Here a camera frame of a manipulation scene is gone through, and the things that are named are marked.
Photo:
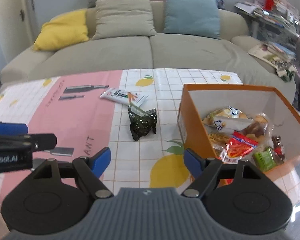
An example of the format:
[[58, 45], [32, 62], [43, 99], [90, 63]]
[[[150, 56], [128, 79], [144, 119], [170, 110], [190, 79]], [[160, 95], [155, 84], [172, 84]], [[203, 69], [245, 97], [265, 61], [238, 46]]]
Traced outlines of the beige cushion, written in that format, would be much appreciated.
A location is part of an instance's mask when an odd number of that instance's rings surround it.
[[157, 35], [150, 0], [97, 0], [93, 40]]

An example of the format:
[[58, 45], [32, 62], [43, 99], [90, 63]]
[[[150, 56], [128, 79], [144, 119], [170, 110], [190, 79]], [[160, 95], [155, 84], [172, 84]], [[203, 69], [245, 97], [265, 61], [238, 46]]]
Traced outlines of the yellow cushion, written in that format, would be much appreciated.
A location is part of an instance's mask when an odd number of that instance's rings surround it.
[[89, 41], [86, 12], [86, 9], [67, 12], [44, 23], [33, 50], [58, 51]]

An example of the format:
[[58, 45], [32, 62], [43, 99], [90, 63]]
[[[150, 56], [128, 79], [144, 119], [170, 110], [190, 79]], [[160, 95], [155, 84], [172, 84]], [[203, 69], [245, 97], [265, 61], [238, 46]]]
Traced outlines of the green nut snack bag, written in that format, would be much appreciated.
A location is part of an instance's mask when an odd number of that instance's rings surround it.
[[253, 154], [253, 160], [255, 165], [262, 171], [266, 172], [274, 167], [277, 167], [277, 163], [273, 157], [273, 151], [271, 148], [266, 148], [264, 151], [258, 151]]

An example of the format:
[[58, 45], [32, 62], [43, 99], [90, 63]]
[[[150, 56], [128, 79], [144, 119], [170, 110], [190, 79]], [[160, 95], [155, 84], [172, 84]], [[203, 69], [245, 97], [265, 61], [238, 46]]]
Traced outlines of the magazine stack on sofa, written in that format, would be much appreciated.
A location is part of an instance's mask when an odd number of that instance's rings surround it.
[[248, 53], [273, 67], [277, 76], [285, 82], [292, 81], [298, 72], [294, 65], [295, 53], [278, 43], [263, 42]]

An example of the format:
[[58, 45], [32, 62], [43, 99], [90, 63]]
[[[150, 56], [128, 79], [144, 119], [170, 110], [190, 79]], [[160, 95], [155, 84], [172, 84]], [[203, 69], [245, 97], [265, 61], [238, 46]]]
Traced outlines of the dried fruit snack bag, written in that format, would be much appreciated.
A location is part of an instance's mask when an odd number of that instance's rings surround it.
[[271, 119], [264, 113], [257, 114], [253, 117], [253, 122], [240, 133], [247, 138], [256, 142], [264, 142], [272, 136], [274, 124]]

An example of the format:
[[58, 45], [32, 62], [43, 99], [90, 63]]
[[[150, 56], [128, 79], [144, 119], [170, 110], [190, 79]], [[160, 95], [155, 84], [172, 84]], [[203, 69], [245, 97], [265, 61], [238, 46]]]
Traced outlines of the white snack stick packet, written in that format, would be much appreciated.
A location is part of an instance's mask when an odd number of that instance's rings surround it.
[[130, 91], [121, 90], [118, 88], [110, 88], [100, 95], [101, 99], [107, 99], [126, 106], [133, 104], [140, 107], [147, 99], [147, 95], [140, 95]]

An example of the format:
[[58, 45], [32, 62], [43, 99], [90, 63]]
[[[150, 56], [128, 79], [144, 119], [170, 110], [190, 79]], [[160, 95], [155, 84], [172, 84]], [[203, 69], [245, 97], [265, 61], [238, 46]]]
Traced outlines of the red spicy snack packet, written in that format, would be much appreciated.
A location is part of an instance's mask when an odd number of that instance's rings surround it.
[[239, 132], [234, 132], [226, 147], [220, 153], [219, 159], [225, 164], [237, 164], [239, 160], [252, 152], [257, 146], [257, 141]]

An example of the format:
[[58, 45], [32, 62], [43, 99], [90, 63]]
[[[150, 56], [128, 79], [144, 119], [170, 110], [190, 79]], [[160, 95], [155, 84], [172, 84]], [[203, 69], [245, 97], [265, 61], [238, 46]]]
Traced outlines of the white door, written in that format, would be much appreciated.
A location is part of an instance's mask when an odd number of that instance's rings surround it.
[[9, 63], [34, 42], [26, 0], [0, 0], [0, 47]]

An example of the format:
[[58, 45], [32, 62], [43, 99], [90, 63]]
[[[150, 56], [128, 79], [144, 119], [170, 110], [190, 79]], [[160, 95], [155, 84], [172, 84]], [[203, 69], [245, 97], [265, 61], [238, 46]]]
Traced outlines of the beige sofa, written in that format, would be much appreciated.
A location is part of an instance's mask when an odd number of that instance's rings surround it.
[[157, 34], [90, 40], [58, 51], [27, 48], [1, 71], [3, 86], [54, 76], [103, 70], [187, 68], [234, 72], [248, 85], [277, 88], [294, 100], [296, 84], [282, 81], [272, 66], [249, 55], [259, 41], [248, 34], [245, 19], [220, 10], [220, 38], [166, 34], [164, 2], [152, 2]]

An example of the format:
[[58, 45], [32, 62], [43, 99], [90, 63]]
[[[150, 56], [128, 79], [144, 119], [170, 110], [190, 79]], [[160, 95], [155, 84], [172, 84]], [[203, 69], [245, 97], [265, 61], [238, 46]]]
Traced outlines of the cluttered side shelf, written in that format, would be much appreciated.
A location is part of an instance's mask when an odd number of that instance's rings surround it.
[[299, 11], [287, 0], [238, 2], [235, 8], [247, 20], [250, 35], [256, 39], [293, 47], [300, 38]]

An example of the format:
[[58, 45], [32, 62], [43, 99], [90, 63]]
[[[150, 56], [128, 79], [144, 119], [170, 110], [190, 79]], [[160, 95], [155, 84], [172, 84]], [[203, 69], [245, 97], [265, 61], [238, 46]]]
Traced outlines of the light blue cushion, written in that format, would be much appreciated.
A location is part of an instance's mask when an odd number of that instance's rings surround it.
[[220, 38], [215, 0], [166, 0], [164, 33]]

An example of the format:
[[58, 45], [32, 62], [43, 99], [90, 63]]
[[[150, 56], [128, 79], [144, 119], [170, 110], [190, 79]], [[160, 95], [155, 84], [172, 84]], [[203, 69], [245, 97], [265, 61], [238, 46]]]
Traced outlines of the bread snack bag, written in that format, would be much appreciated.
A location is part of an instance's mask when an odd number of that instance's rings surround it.
[[204, 125], [229, 134], [245, 129], [252, 122], [253, 119], [248, 118], [240, 109], [231, 106], [214, 110], [202, 119]]

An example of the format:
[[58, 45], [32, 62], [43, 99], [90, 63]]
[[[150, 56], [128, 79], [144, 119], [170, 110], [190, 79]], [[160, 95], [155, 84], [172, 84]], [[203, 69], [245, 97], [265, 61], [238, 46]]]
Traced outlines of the orange cardboard box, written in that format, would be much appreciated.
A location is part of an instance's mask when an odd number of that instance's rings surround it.
[[185, 148], [226, 163], [280, 137], [284, 161], [266, 172], [272, 180], [300, 163], [300, 115], [274, 87], [185, 84], [178, 125]]

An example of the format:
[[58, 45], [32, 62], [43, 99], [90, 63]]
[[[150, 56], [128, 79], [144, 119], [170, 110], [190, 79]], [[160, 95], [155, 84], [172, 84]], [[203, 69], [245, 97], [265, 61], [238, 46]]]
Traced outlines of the pink white lemon tablecloth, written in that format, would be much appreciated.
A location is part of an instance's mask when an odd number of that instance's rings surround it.
[[[53, 77], [20, 83], [0, 94], [0, 121], [22, 123], [30, 133], [53, 133], [57, 148], [35, 158], [72, 161], [104, 147], [111, 162], [102, 180], [114, 192], [122, 187], [175, 187], [191, 182], [183, 164], [177, 122], [186, 83], [239, 84], [231, 72], [195, 69], [135, 69]], [[147, 96], [144, 110], [158, 112], [157, 132], [134, 141], [127, 107], [100, 96], [104, 87]]]

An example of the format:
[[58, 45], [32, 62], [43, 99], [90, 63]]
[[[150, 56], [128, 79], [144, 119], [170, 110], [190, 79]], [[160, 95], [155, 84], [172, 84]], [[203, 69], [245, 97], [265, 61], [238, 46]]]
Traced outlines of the dark green seaweed packet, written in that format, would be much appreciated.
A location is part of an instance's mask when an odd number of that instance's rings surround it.
[[134, 141], [138, 141], [141, 137], [149, 134], [157, 133], [157, 110], [150, 109], [148, 111], [142, 110], [140, 107], [130, 103], [128, 106], [128, 116], [130, 119], [130, 132]]

